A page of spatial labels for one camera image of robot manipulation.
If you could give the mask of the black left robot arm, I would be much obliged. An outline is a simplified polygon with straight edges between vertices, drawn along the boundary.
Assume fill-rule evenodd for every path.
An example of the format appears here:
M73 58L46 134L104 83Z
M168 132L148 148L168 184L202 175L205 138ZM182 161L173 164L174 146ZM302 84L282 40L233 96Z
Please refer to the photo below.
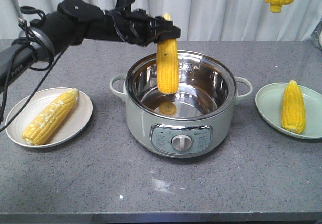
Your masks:
M151 17L143 9L132 10L135 0L117 0L114 9L102 10L83 0L64 0L57 10L45 14L29 6L24 14L38 14L27 26L20 22L23 35L1 52L1 91L3 92L32 64L52 65L55 56L84 39L123 41L147 46L180 37L181 30L163 17Z

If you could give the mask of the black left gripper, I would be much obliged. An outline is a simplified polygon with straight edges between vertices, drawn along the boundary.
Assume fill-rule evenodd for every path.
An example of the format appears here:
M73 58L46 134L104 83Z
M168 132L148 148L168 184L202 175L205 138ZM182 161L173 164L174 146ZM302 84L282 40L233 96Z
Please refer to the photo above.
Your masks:
M181 36L181 29L162 16L149 16L145 10L132 10L135 0L117 0L114 9L103 11L102 40L123 41L147 46Z

